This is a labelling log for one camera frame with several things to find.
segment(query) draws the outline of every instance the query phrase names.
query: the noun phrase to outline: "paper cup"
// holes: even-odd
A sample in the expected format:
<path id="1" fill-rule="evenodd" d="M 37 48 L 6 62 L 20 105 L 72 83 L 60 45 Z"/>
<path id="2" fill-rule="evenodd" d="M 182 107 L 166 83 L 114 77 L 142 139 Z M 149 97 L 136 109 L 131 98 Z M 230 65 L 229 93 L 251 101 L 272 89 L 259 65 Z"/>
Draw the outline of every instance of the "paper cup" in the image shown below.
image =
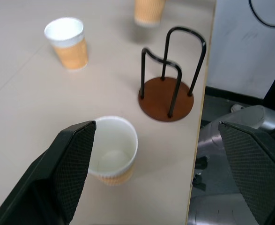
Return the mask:
<path id="1" fill-rule="evenodd" d="M 45 36 L 67 69 L 86 66 L 88 57 L 81 20 L 72 17 L 54 20 L 45 27 Z"/>
<path id="2" fill-rule="evenodd" d="M 165 0 L 135 0 L 135 23 L 143 27 L 160 24 Z"/>
<path id="3" fill-rule="evenodd" d="M 89 173 L 107 185 L 119 185 L 133 174 L 138 140 L 133 125 L 124 118 L 96 119 L 96 133 Z"/>

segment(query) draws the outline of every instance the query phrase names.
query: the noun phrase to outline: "black cable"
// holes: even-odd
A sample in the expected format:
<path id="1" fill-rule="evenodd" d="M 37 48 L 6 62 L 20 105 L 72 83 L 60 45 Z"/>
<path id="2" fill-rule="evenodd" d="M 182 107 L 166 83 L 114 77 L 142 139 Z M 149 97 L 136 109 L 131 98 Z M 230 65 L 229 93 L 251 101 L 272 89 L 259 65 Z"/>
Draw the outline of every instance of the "black cable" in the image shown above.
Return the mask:
<path id="1" fill-rule="evenodd" d="M 254 9 L 254 7 L 253 7 L 252 0 L 249 0 L 249 5 L 250 5 L 250 9 L 251 9 L 252 13 L 254 14 L 254 16 L 256 17 L 256 19 L 257 19 L 260 23 L 262 23 L 263 25 L 265 25 L 265 26 L 267 26 L 267 27 L 275 28 L 275 25 L 272 25 L 272 24 L 269 24 L 269 23 L 263 21 L 263 20 L 257 15 L 257 13 L 256 13 L 256 11 L 255 11 L 255 9 Z"/>

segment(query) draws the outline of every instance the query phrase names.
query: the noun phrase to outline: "white wall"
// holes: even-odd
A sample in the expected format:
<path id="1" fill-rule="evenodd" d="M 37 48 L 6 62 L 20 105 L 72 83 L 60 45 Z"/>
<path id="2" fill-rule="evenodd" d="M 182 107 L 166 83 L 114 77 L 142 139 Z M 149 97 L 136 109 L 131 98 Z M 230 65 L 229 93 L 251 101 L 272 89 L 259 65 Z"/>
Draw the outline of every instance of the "white wall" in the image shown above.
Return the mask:
<path id="1" fill-rule="evenodd" d="M 275 0 L 253 0 L 275 24 Z M 207 86 L 264 98 L 275 79 L 275 29 L 253 16 L 248 0 L 217 0 Z"/>

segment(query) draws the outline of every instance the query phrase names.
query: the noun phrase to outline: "beige table surface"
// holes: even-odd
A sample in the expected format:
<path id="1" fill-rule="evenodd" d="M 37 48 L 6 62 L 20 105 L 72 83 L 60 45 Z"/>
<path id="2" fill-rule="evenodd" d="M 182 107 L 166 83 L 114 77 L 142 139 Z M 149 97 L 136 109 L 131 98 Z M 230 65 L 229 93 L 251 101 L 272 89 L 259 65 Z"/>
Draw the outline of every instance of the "beige table surface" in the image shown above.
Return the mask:
<path id="1" fill-rule="evenodd" d="M 0 205 L 30 163 L 58 132 L 104 115 L 128 119 L 139 149 L 129 182 L 108 187 L 88 175 L 72 225 L 183 225 L 189 203 L 201 119 L 207 57 L 184 119 L 158 122 L 140 109 L 141 50 L 163 56 L 167 31 L 197 30 L 209 44 L 214 0 L 169 0 L 161 26 L 133 23 L 133 0 L 0 0 Z M 89 63 L 65 70 L 44 37 L 48 22 L 62 16 L 85 26 Z M 201 52 L 195 37 L 174 33 L 169 59 L 179 63 L 190 85 Z M 162 65 L 146 61 L 146 80 Z M 167 76 L 176 76 L 168 68 Z"/>

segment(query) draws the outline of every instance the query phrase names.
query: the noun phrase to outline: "mesh gripper pad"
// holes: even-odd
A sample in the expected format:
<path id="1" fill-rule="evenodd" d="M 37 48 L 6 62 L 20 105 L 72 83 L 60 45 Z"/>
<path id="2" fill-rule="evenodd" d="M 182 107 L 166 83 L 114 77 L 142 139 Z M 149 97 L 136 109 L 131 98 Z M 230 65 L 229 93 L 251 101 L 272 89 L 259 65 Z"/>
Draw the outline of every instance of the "mesh gripper pad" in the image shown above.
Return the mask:
<path id="1" fill-rule="evenodd" d="M 275 218 L 275 141 L 265 132 L 224 122 L 219 125 L 233 178 L 260 225 Z"/>
<path id="2" fill-rule="evenodd" d="M 95 130 L 95 124 L 90 124 L 74 134 L 52 175 L 54 195 L 68 223 L 73 219 L 88 173 Z"/>

